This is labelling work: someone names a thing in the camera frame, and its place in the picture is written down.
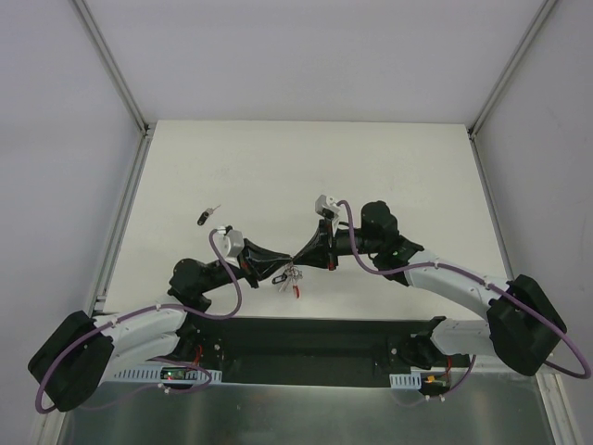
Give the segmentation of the key organiser with red handle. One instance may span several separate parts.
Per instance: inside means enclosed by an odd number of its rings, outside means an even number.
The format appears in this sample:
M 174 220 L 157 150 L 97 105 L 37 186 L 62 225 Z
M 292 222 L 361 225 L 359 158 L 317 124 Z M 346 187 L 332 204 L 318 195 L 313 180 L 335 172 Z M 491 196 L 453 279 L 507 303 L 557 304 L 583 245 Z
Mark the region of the key organiser with red handle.
M 284 266 L 280 274 L 272 278 L 271 283 L 276 287 L 278 292 L 291 291 L 296 299 L 300 299 L 301 290 L 299 282 L 302 278 L 302 271 L 294 263 L 289 262 Z

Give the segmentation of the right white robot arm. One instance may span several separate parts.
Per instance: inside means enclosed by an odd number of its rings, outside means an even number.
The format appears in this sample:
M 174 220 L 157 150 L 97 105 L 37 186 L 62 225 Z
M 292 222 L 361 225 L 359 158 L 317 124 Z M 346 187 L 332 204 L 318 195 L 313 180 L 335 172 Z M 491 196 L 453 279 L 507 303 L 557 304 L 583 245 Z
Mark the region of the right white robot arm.
M 362 207 L 359 228 L 341 228 L 339 212 L 346 207 L 326 196 L 318 199 L 318 229 L 294 264 L 332 271 L 343 256 L 359 261 L 367 255 L 372 260 L 367 272 L 432 292 L 478 315 L 470 322 L 443 319 L 423 334 L 417 354 L 427 365 L 454 354 L 496 356 L 513 371 L 532 376 L 546 364 L 567 328 L 535 279 L 489 277 L 440 260 L 399 232 L 383 201 Z

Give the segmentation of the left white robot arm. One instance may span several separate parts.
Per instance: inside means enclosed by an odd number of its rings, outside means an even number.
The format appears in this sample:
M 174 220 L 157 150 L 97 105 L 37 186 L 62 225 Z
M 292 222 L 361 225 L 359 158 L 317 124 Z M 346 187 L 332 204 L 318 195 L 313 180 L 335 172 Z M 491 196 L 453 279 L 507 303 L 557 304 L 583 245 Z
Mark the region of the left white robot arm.
M 288 254 L 261 248 L 232 231 L 214 248 L 210 263 L 178 261 L 167 293 L 152 305 L 92 317 L 85 311 L 69 314 L 33 355 L 28 370 L 38 384 L 38 413 L 62 413 L 84 404 L 110 376 L 139 362 L 169 355 L 189 359 L 196 339 L 188 333 L 194 319 L 223 321 L 241 309 L 242 279 L 252 287 L 292 262 Z M 234 307 L 225 314 L 208 313 L 210 290 L 231 285 L 237 291 Z

